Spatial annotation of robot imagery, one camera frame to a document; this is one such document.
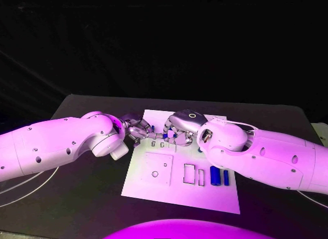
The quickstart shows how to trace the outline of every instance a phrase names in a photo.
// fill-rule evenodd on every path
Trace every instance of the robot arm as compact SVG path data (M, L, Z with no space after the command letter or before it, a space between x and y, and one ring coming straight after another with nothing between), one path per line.
M163 130L167 124L177 138L183 132L186 138L196 137L215 167L229 168L273 187L328 194L328 148L251 125L252 130L244 131L237 125L244 123L218 118L208 121L189 110L169 117Z
M110 153L117 160L128 152L123 140L131 127L149 128L137 115L123 119L89 112L81 118L43 121L0 135L0 182L75 161L88 150L97 157Z

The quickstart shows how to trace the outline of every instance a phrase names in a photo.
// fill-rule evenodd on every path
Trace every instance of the table surface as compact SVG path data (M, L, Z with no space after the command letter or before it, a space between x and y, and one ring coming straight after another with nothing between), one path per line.
M69 95L52 119L81 117L91 111L123 116L144 109L226 116L228 120L257 128L287 133L320 144L300 108L283 105L173 101ZM328 209L296 191L270 187L235 173L241 214L147 201L121 196L133 153L114 161L110 155L95 158L88 151L71 164L59 167L45 186L19 202L0 208L0 231L53 239L101 239L120 229L160 219L195 219L224 223L274 238L328 238ZM46 171L21 187L0 195L10 202L49 177ZM7 188L29 176L3 183Z

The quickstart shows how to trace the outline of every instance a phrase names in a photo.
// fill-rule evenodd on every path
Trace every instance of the purple light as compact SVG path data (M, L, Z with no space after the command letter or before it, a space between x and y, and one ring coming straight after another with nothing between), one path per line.
M167 219L137 224L104 239L270 239L225 224L186 219Z

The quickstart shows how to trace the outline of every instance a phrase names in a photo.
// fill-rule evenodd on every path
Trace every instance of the white cable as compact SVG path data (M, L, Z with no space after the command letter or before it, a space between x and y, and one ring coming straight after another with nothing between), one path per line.
M24 180L21 183L16 184L13 187L7 188L6 190L0 191L0 194L3 194L4 192L7 192L8 190L11 190L13 188L19 187L20 185L23 185L26 182L29 182L36 176L40 175L42 172L39 172L32 178L29 178L27 180Z
M27 193L24 196L21 196L20 198L17 198L17 199L16 199L14 201L11 201L10 203L6 203L6 204L0 205L0 207L7 206L8 204L17 202L17 201L21 200L24 197L27 197L27 196L46 184L46 182L50 180L50 178L52 178L55 172L58 171L58 168L59 168L59 167L56 167L56 170L53 171L53 173L52 173L52 175L49 176L49 178L46 179L46 181L40 184L40 186L39 186L30 193Z
M326 205L323 205L322 203L319 203L319 202L316 202L312 198L309 198L299 190L297 190L297 192L309 199L309 200L312 200L315 203L317 203L320 206L323 206L325 208L328 208L328 206Z

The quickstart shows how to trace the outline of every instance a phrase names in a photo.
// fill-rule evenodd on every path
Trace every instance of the black curtain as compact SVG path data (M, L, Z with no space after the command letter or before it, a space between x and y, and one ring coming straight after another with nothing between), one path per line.
M319 13L300 1L0 1L0 123L49 119L68 94L294 105L328 123Z

